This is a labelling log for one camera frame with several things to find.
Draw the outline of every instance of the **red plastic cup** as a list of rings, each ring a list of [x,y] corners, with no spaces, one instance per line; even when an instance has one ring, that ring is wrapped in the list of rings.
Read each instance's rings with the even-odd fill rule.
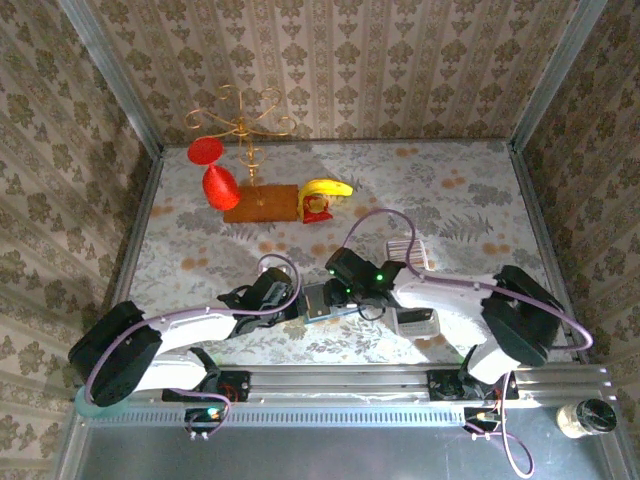
[[[217,210],[231,210],[240,201],[238,184],[226,168],[209,165],[202,177],[202,188],[209,205]]]
[[[224,153],[224,145],[217,138],[200,137],[196,139],[189,150],[187,156],[196,165],[210,165],[218,160]]]

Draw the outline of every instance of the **gold wire cup holder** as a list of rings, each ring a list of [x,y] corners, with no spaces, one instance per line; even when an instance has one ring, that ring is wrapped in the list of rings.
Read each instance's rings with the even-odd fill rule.
[[[209,118],[213,121],[219,122],[228,128],[222,133],[216,133],[211,135],[203,135],[201,138],[221,138],[228,135],[233,135],[238,138],[238,161],[249,169],[249,181],[251,186],[255,186],[256,172],[260,165],[267,159],[267,154],[262,148],[256,148],[253,145],[253,136],[261,137],[285,137],[292,135],[298,123],[295,119],[288,115],[283,115],[276,120],[276,124],[285,129],[281,132],[268,132],[263,130],[258,125],[258,122],[272,113],[278,105],[282,102],[283,95],[280,90],[274,87],[268,87],[259,93],[259,100],[267,100],[271,102],[271,105],[257,117],[251,117],[247,115],[245,111],[245,97],[244,93],[236,85],[222,85],[217,88],[218,99],[222,101],[228,101],[230,99],[237,100],[238,116],[231,120],[226,120],[205,108],[197,108],[190,111],[185,115],[184,123],[187,128],[191,130],[197,130],[204,124],[204,119]]]

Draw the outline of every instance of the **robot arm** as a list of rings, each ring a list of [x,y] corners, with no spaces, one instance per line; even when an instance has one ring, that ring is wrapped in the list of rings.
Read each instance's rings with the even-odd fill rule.
[[[378,308],[431,308],[482,317],[494,338],[474,348],[460,371],[461,382],[475,391],[478,385],[492,386],[520,364],[546,363],[558,329],[559,320],[553,315],[491,290],[467,286],[469,282],[500,285],[559,307],[551,295],[517,267],[507,266],[495,276],[437,275],[441,281],[427,281],[417,278],[403,262],[387,261],[378,268],[353,251],[340,248],[326,268],[335,277],[324,288],[329,306],[356,303]],[[117,403],[134,391],[192,390],[211,378],[216,370],[213,361],[200,349],[185,354],[169,353],[170,350],[225,340],[298,318],[305,313],[306,302],[301,295],[292,298],[294,295],[289,276],[269,268],[253,285],[218,297],[229,307],[227,311],[201,307],[145,320],[132,302],[123,302],[71,349],[69,361],[91,384],[91,397],[98,406]],[[279,308],[285,303],[285,309]],[[124,340],[93,372],[120,337]]]
[[[521,364],[544,365],[560,325],[558,317],[486,288],[501,287],[562,308],[535,280],[511,265],[495,276],[430,273],[427,280],[418,278],[403,262],[387,261],[378,268],[343,247],[326,268],[335,280],[326,284],[325,298],[334,305],[431,308],[483,318],[494,338],[474,347],[465,359],[460,377],[468,384],[479,381],[491,386]]]

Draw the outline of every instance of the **floral wallpaper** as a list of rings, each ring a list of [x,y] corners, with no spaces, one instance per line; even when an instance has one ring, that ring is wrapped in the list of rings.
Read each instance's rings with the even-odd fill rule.
[[[55,1],[0,1],[0,58],[0,478],[41,479],[149,159]]]
[[[166,144],[231,118],[226,83],[280,89],[299,138],[508,137],[577,3],[89,0]]]
[[[609,2],[525,149],[591,356],[640,452],[640,4]]]

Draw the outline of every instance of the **banana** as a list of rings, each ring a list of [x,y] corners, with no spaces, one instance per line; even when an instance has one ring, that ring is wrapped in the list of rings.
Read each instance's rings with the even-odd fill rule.
[[[316,178],[311,180],[298,192],[298,216],[301,220],[304,215],[302,201],[305,197],[318,193],[323,195],[340,195],[348,197],[353,193],[353,187],[332,178]]]

